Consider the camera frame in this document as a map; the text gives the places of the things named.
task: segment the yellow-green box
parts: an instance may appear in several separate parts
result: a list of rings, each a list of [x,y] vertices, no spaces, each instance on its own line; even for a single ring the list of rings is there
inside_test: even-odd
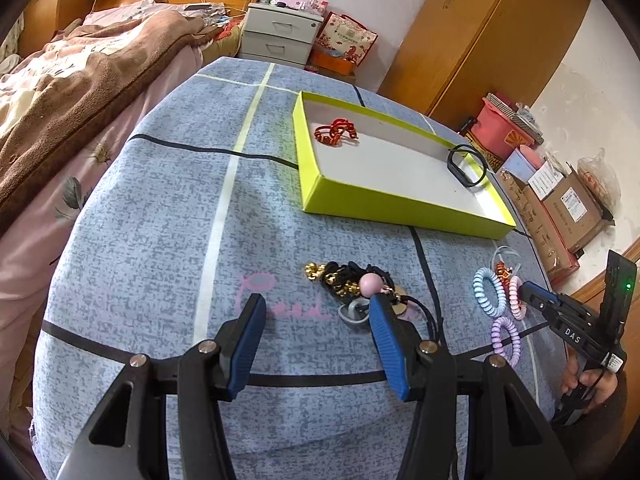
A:
[[[317,142],[315,128],[338,117],[354,123],[357,143]],[[434,132],[310,92],[298,95],[293,123],[305,212],[494,239],[516,227],[488,178],[465,188],[446,169],[454,145]],[[475,180],[482,173],[469,155],[459,166]]]

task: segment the metal bolt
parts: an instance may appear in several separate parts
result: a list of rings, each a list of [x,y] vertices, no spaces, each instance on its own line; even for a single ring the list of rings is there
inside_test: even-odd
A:
[[[135,354],[129,359],[129,364],[134,368],[140,368],[144,366],[146,363],[146,355],[144,354]]]
[[[438,351],[438,345],[433,341],[420,341],[418,348],[423,354],[435,354]]]
[[[494,368],[502,368],[505,364],[507,364],[507,361],[504,359],[504,357],[498,354],[493,354],[491,357],[489,357],[489,362]]]
[[[207,339],[198,345],[198,351],[201,354],[210,354],[215,351],[216,348],[218,348],[218,345],[213,339]]]

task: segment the white label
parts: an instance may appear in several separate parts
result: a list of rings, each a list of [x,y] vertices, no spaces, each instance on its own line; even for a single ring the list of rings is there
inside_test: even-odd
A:
[[[544,200],[564,178],[551,162],[546,161],[529,179],[528,184],[540,200]]]
[[[577,223],[580,218],[587,214],[587,208],[585,208],[573,187],[567,189],[566,193],[560,197],[560,200],[562,200],[564,207],[571,215],[571,218],[574,219],[574,222]]]
[[[622,365],[624,363],[625,362],[622,359],[620,359],[617,355],[611,354],[610,357],[605,357],[604,361],[601,362],[600,364],[602,366],[606,366],[610,371],[617,374],[618,370],[622,368]]]

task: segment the blue tablecloth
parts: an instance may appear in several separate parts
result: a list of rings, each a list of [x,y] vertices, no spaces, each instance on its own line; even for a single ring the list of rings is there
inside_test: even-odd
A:
[[[52,281],[47,325],[165,358],[215,335],[249,293],[260,292],[269,313],[253,373],[348,376],[381,370],[369,330],[341,322],[337,302],[306,280],[304,265],[374,264],[429,308],[433,303],[407,227],[301,211],[291,116],[301,90],[363,104],[462,142],[448,128],[372,92],[285,66],[220,59],[175,89],[139,124],[92,193]],[[523,231],[520,219],[517,224]],[[471,281],[489,264],[496,243],[520,253],[523,280],[548,286],[523,234],[512,232],[494,242],[417,232],[452,353],[490,342],[492,319],[477,306]],[[426,335],[422,314],[412,310],[409,318]],[[526,323],[541,321],[531,312]],[[33,437],[36,455],[53,479],[122,364],[47,332],[36,352]],[[548,417],[563,366],[561,341],[548,330],[523,344],[516,371]],[[235,402],[222,406],[222,415],[238,478],[386,479],[395,478],[413,408],[378,381],[248,386]],[[175,409],[171,398],[168,451],[172,478],[178,479]],[[465,410],[461,399],[461,468]]]

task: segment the pink bead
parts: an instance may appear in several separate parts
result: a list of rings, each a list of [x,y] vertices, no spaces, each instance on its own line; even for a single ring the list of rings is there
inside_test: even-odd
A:
[[[364,298],[370,298],[374,294],[381,292],[385,283],[382,278],[375,272],[369,272],[360,278],[358,286],[360,287],[360,293]]]

